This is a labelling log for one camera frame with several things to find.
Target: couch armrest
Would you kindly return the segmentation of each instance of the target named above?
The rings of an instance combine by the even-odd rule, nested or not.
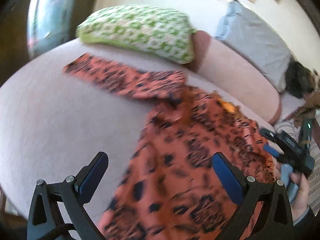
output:
[[[196,58],[189,69],[225,90],[274,124],[281,114],[279,93],[247,60],[204,31],[193,36]]]

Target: orange leopard print fabric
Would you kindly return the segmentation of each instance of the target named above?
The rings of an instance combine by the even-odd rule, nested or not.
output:
[[[218,94],[186,85],[183,72],[144,72],[89,54],[64,72],[119,95],[160,100],[100,220],[106,239],[213,240],[237,208],[212,168],[215,152],[244,175],[274,182],[257,123],[228,112]],[[243,238],[260,209],[259,204]]]

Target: dark hair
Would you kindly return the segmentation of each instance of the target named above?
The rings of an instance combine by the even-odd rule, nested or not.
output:
[[[312,72],[298,61],[291,61],[285,73],[286,90],[296,98],[311,93],[315,88],[315,78]]]

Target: pink couch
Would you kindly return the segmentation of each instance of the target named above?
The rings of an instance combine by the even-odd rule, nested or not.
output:
[[[153,107],[148,100],[119,97],[62,73],[66,64],[86,52],[146,71],[184,71],[188,84],[217,90],[224,100],[272,130],[268,122],[279,108],[275,89],[236,53],[204,34],[194,37],[196,60],[188,65],[75,39],[35,58],[9,78],[0,88],[0,185],[19,212],[28,216],[38,179],[60,182],[104,151],[109,156],[108,171],[85,205],[98,222]],[[198,73],[186,68],[195,66]],[[68,217],[65,210],[62,215]]]
[[[187,68],[232,95],[262,119],[274,124],[281,114],[278,91],[247,60],[208,33],[193,35],[196,58]]]

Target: green patterned pillow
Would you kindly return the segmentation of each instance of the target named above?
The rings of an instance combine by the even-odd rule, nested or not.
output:
[[[125,5],[91,14],[76,31],[85,43],[155,53],[179,64],[193,60],[192,28],[185,13],[150,5]]]

